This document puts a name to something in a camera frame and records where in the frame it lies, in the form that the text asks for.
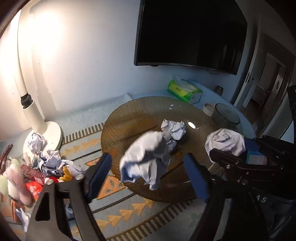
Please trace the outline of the crumpled paper on lamp base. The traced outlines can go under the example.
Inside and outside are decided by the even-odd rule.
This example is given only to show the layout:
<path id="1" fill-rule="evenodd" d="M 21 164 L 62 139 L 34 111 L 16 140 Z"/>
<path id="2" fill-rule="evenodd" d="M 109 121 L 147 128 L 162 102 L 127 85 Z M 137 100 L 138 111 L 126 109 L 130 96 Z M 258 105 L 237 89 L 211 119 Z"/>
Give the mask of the crumpled paper on lamp base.
<path id="1" fill-rule="evenodd" d="M 32 133 L 28 140 L 29 149 L 33 154 L 39 154 L 43 150 L 46 140 L 43 135 L 38 132 Z"/>

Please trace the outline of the small white dish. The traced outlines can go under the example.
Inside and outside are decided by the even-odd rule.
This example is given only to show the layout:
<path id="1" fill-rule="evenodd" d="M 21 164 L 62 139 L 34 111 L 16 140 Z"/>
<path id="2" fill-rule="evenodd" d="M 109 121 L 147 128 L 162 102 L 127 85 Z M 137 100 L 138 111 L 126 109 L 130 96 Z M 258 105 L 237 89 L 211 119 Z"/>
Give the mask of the small white dish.
<path id="1" fill-rule="evenodd" d="M 209 117 L 212 116 L 213 112 L 214 112 L 214 109 L 215 109 L 215 105 L 213 104 L 210 104 L 210 103 L 205 103 L 203 108 L 202 108 L 202 111 Z"/>

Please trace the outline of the crumpled paper pile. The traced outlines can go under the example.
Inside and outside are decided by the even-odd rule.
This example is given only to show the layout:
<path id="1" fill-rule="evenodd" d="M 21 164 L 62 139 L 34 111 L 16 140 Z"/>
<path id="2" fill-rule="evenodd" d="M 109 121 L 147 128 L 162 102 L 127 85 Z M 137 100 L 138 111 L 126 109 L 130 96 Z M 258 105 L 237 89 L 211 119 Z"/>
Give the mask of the crumpled paper pile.
<path id="1" fill-rule="evenodd" d="M 80 166 L 73 161 L 62 159 L 59 151 L 41 151 L 38 156 L 37 167 L 47 176 L 62 176 L 65 167 L 72 177 L 85 174 L 88 167 Z"/>

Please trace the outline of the crumpled paper on plate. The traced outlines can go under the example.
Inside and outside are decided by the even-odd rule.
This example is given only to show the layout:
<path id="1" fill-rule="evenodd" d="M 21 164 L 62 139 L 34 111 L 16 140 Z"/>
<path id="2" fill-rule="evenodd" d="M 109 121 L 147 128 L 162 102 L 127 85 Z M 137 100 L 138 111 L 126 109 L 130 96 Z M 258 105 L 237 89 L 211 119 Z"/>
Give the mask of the crumpled paper on plate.
<path id="1" fill-rule="evenodd" d="M 176 147 L 177 141 L 186 133 L 186 127 L 183 121 L 177 122 L 164 119 L 161 124 L 161 130 L 170 152 Z"/>

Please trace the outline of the small dark cup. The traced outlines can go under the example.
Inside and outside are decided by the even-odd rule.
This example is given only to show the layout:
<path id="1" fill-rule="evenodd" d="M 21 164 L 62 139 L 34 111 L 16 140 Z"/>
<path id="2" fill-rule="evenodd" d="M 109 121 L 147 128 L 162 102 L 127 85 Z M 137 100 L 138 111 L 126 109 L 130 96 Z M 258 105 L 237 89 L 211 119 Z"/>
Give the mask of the small dark cup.
<path id="1" fill-rule="evenodd" d="M 214 92 L 215 92 L 216 94 L 218 94 L 219 96 L 221 96 L 221 95 L 223 94 L 223 90 L 224 90 L 223 87 L 217 85 L 217 86 L 215 87 L 215 89 L 214 89 Z"/>

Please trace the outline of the orange carton box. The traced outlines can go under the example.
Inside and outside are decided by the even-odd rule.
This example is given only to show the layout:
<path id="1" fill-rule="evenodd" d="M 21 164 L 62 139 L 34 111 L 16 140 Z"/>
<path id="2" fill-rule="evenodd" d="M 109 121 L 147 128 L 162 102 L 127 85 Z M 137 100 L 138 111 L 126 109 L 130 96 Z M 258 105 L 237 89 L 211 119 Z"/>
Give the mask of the orange carton box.
<path id="1" fill-rule="evenodd" d="M 25 164 L 21 165 L 21 170 L 24 176 L 41 185 L 45 185 L 46 175 L 38 170 L 35 170 Z"/>

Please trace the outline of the dark ceramic bowl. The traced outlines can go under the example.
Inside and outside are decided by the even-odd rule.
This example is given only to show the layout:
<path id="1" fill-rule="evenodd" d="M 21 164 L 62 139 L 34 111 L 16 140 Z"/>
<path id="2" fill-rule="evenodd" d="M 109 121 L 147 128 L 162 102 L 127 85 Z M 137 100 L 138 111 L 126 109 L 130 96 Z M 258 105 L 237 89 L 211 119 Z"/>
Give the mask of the dark ceramic bowl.
<path id="1" fill-rule="evenodd" d="M 238 114 L 232 108 L 222 103 L 215 105 L 211 118 L 221 128 L 233 131 L 237 131 L 237 126 L 240 124 Z"/>

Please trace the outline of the green tissue box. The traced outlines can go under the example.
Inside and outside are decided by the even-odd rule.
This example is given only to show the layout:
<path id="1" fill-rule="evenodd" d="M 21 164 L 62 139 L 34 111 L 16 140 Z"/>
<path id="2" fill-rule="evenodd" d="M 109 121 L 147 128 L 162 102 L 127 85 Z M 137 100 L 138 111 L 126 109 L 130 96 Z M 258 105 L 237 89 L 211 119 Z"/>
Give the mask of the green tissue box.
<path id="1" fill-rule="evenodd" d="M 173 75 L 167 90 L 178 99 L 189 104 L 199 102 L 203 94 L 201 89 L 176 75 Z"/>

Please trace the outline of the black wall television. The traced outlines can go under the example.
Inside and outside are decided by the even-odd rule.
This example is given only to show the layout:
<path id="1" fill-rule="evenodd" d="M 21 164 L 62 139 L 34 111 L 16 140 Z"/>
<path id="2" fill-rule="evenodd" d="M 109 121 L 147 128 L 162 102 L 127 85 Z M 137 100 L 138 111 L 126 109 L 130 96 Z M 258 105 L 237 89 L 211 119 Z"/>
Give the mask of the black wall television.
<path id="1" fill-rule="evenodd" d="M 236 75 L 247 21 L 236 1 L 141 1 L 134 64 Z"/>

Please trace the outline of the brown ribbed glass plate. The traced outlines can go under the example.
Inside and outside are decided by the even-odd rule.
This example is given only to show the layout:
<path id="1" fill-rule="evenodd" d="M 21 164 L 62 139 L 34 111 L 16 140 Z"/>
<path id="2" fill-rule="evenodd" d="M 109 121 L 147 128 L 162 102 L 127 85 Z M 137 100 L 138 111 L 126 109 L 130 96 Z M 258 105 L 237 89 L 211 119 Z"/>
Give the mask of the brown ribbed glass plate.
<path id="1" fill-rule="evenodd" d="M 218 126 L 203 111 L 178 99 L 149 96 L 131 100 L 111 113 L 101 134 L 101 150 L 111 154 L 111 172 L 120 179 L 119 163 L 130 145 L 148 131 L 160 131 L 163 120 L 183 121 L 186 133 L 171 152 L 171 162 L 161 177 L 157 190 L 139 178 L 135 183 L 125 183 L 132 192 L 145 199 L 157 202 L 185 202 L 196 198 L 196 194 L 183 165 L 183 157 L 192 153 L 199 164 L 210 174 L 221 177 L 223 168 L 213 164 L 204 148 L 207 136 L 218 130 Z"/>

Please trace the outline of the white desk lamp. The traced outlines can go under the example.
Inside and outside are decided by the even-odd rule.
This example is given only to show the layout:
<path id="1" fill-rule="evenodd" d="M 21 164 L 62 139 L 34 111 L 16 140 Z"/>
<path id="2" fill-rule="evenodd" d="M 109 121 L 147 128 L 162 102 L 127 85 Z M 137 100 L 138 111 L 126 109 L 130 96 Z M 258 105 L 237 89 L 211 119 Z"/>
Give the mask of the white desk lamp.
<path id="1" fill-rule="evenodd" d="M 21 9 L 16 22 L 16 87 L 31 132 L 45 138 L 43 151 L 58 150 L 63 136 L 60 126 L 51 120 L 57 109 L 43 70 L 58 58 L 63 39 L 63 19 L 54 4 L 55 1 L 30 1 Z"/>

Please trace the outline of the large paper ball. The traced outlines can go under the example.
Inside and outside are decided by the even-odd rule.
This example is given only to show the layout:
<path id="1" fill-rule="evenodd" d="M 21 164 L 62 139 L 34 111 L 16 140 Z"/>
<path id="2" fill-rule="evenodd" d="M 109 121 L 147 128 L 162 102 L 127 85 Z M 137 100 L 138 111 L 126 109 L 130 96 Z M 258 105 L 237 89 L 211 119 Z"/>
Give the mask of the large paper ball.
<path id="1" fill-rule="evenodd" d="M 142 178 L 150 190 L 157 190 L 170 160 L 163 133 L 148 131 L 134 141 L 121 158 L 120 181 L 135 183 Z"/>

